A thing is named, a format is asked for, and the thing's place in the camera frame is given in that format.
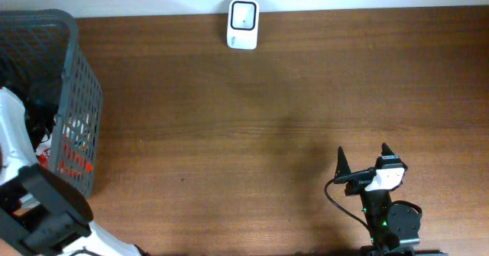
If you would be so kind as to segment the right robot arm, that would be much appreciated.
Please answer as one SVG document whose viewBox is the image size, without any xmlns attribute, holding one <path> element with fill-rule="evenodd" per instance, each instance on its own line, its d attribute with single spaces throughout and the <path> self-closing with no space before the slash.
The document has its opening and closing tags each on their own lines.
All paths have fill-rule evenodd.
<svg viewBox="0 0 489 256">
<path fill-rule="evenodd" d="M 414 255 L 420 242 L 422 209 L 407 201 L 393 201 L 390 193 L 403 184 L 407 165 L 387 144 L 381 145 L 381 156 L 373 167 L 351 171 L 345 153 L 338 148 L 334 184 L 345 185 L 346 196 L 361 198 L 371 244 L 360 248 L 361 255 Z"/>
</svg>

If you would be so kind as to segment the red snack bag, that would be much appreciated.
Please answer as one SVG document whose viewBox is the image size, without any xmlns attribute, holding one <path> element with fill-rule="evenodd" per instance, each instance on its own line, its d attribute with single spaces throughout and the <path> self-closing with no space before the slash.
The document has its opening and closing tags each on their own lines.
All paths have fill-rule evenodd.
<svg viewBox="0 0 489 256">
<path fill-rule="evenodd" d="M 36 156 L 41 167 L 49 169 L 49 159 L 50 159 L 50 148 L 49 147 L 39 147 L 36 150 Z"/>
</svg>

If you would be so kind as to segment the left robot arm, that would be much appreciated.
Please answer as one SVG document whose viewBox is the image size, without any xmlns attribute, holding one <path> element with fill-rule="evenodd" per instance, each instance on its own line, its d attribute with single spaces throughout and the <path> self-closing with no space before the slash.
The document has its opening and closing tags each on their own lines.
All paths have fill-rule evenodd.
<svg viewBox="0 0 489 256">
<path fill-rule="evenodd" d="M 142 256 L 98 225 L 85 197 L 43 168 L 23 102 L 1 90 L 1 238 L 22 255 Z"/>
</svg>

